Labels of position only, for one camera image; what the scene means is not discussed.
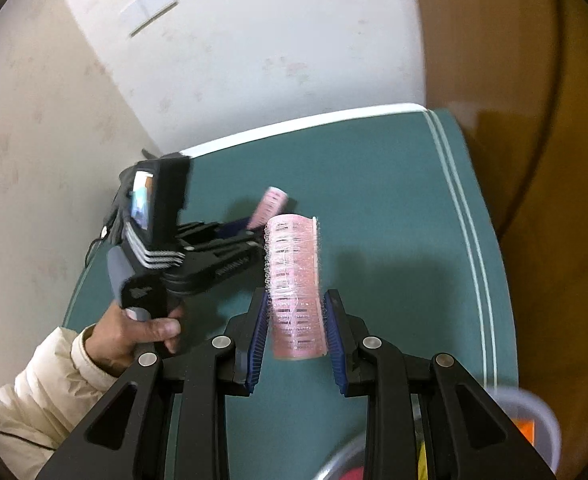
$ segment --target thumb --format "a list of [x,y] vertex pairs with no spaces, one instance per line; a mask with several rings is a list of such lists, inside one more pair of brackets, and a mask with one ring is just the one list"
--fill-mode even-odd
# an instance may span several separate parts
[[126,334],[133,343],[165,341],[181,333],[181,323],[177,319],[162,317],[149,321],[127,321]]

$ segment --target white stripe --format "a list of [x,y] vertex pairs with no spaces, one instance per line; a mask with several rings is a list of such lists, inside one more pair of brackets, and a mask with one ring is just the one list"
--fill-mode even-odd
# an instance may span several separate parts
[[456,171],[456,164],[454,163],[454,157],[452,156],[452,150],[450,150],[450,142],[448,141],[447,136],[445,135],[445,129],[443,129],[443,125],[440,122],[440,119],[437,114],[434,112],[430,112],[432,117],[436,121],[436,126],[439,129],[440,138],[445,145],[445,151],[448,154],[448,160],[450,162],[450,167],[452,168],[452,173],[454,174],[454,182],[456,182],[456,187],[458,187],[458,193],[461,197],[463,202],[463,208],[465,209],[465,214],[468,217],[469,226],[472,230],[472,238],[474,238],[474,245],[476,247],[476,254],[478,255],[478,261],[481,265],[481,276],[483,277],[483,286],[485,287],[485,299],[487,301],[487,311],[490,318],[490,336],[492,338],[492,366],[494,371],[494,388],[497,387],[497,365],[496,365],[496,337],[494,335],[494,313],[492,310],[492,298],[490,297],[490,288],[487,284],[487,273],[485,272],[485,263],[483,261],[483,254],[481,252],[481,245],[478,242],[478,236],[476,235],[476,227],[474,226],[474,220],[472,219],[472,214],[469,211],[468,200],[465,197],[465,192],[463,192],[463,186],[461,185],[460,179],[458,177],[458,171]]
[[312,115],[309,117],[302,117],[291,121],[282,123],[270,124],[268,126],[261,126],[253,130],[247,130],[239,134],[222,137],[221,139],[210,140],[187,148],[181,152],[181,155],[188,155],[191,157],[206,155],[225,148],[231,148],[245,142],[252,140],[264,139],[265,137],[272,137],[274,135],[286,134],[289,132],[296,132],[297,130],[305,130],[314,126],[321,126],[322,124],[337,123],[340,121],[347,121],[350,119],[362,119],[363,117],[376,117],[381,115],[403,114],[407,112],[425,112],[426,108],[414,103],[397,103],[393,105],[368,106],[365,108],[353,108],[351,110],[340,110],[339,112],[330,112],[328,114]]
[[185,256],[184,253],[180,253],[177,251],[149,251],[148,248],[145,247],[145,244],[141,241],[141,239],[136,234],[136,231],[134,230],[134,228],[132,227],[132,224],[130,222],[127,222],[125,224],[125,228],[126,228],[126,234],[128,236],[135,238],[136,243],[140,246],[142,253],[145,254],[145,256],[151,260],[159,259],[159,258],[178,258],[178,259],[182,260]]
[[456,214],[458,215],[460,230],[463,233],[463,240],[465,240],[465,247],[468,251],[469,267],[472,271],[472,280],[474,281],[474,291],[476,293],[476,306],[478,307],[478,322],[481,328],[481,352],[483,353],[483,387],[487,388],[487,349],[485,348],[485,322],[483,320],[481,293],[478,286],[478,279],[476,278],[476,267],[474,266],[474,257],[472,256],[472,246],[469,243],[468,229],[465,226],[463,213],[461,212],[460,205],[458,204],[458,198],[456,197],[456,192],[454,191],[454,185],[452,184],[452,179],[450,177],[450,170],[448,168],[447,162],[445,161],[445,156],[443,155],[443,148],[440,145],[439,136],[436,133],[436,129],[434,128],[434,124],[432,123],[430,116],[426,112],[424,112],[423,115],[425,116],[425,120],[427,121],[427,124],[430,127],[430,131],[432,132],[432,138],[434,139],[436,151],[439,153],[440,166],[442,167],[445,180],[447,181],[448,188],[450,189],[452,202],[454,203]]
[[144,253],[145,248],[143,246],[143,242],[138,238],[138,236],[134,232],[134,229],[132,228],[132,226],[130,226],[128,222],[125,224],[125,237],[130,243],[130,249],[132,249],[132,252],[136,256],[136,259],[140,262],[141,265],[147,267],[148,269],[167,269],[168,267],[180,265],[182,263],[182,258],[177,257],[146,256]]

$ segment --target table edge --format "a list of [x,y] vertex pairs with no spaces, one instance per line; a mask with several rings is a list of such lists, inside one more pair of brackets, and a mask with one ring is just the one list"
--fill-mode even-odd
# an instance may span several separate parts
[[225,148],[231,148],[232,146],[245,144],[246,142],[251,142],[253,140],[296,132],[297,130],[305,130],[306,128],[312,128],[313,126],[321,126],[322,124],[338,123],[350,119],[362,119],[365,117],[382,115],[425,112],[426,110],[427,108],[423,105],[416,103],[395,103],[339,110],[327,114],[318,114],[301,117],[299,119],[292,119],[290,121],[283,121],[282,123],[268,124],[267,126],[260,126],[259,128],[254,128],[245,132],[221,137],[220,139],[210,140],[209,142],[204,142],[203,144],[198,144],[197,146],[181,151],[181,155],[191,157],[207,155],[208,153],[218,152],[218,150],[224,150]]

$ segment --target jacket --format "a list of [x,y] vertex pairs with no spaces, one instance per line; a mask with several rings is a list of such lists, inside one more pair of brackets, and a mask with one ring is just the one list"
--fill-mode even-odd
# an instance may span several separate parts
[[54,450],[114,384],[85,352],[79,335],[57,328],[27,367],[0,388],[0,457],[19,480],[36,478]]

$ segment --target orange object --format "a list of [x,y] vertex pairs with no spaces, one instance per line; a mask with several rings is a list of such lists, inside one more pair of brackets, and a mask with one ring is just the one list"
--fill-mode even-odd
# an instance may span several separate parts
[[516,419],[512,421],[525,438],[534,446],[534,421],[533,420],[520,420]]
[[358,467],[348,471],[345,475],[341,476],[341,480],[363,480],[363,470],[365,468]]

